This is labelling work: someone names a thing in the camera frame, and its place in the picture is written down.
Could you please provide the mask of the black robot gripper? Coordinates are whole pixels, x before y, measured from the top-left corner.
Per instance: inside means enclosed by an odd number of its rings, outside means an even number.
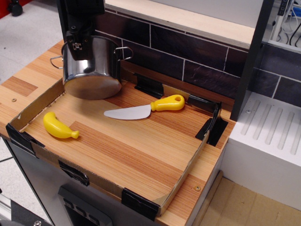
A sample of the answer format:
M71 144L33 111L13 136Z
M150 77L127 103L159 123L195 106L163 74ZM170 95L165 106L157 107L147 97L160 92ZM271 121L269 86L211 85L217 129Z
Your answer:
M74 60L93 57L94 18L104 13L104 0L63 1L63 37Z

